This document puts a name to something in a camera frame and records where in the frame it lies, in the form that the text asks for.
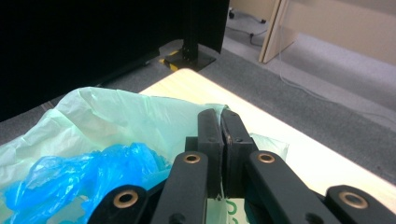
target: black stand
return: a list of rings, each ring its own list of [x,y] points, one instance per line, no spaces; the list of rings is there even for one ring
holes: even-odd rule
[[[176,54],[165,57],[164,64],[168,67],[190,68],[199,71],[216,59],[198,50],[198,0],[183,2],[184,7],[184,42]]]

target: gray carpet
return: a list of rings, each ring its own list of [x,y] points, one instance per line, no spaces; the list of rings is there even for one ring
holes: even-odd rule
[[[180,41],[175,41],[164,46],[160,49],[161,57],[153,59],[147,66],[104,83],[103,86],[132,92],[142,91],[172,73],[158,60],[180,45]],[[346,107],[320,101],[304,91],[290,87],[278,75],[230,51],[224,49],[218,55],[211,50],[203,50],[216,56],[217,60],[200,71],[200,74],[396,184],[396,133]],[[55,99],[52,103],[56,105],[58,101]],[[43,113],[40,106],[1,122],[0,145],[25,133]]]

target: blue plastic bag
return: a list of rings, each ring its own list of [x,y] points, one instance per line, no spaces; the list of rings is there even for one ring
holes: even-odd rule
[[[11,223],[46,223],[77,197],[85,198],[88,222],[95,207],[111,190],[130,184],[151,189],[168,177],[171,165],[145,144],[115,145],[72,158],[43,157],[23,181],[6,191],[6,205],[14,211]]]

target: metal base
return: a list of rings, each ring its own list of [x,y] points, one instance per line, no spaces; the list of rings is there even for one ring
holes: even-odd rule
[[[191,70],[197,72],[210,65],[215,60],[215,58],[198,51],[198,58],[189,62],[183,59],[182,50],[179,50],[175,54],[166,56],[163,63],[174,71],[180,68],[190,68]]]

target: white table top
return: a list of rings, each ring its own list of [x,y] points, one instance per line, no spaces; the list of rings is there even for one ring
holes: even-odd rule
[[[312,190],[324,195],[329,187],[349,185],[371,194],[396,214],[394,185],[191,70],[178,70],[140,93],[228,105],[248,132],[290,144],[286,162]]]

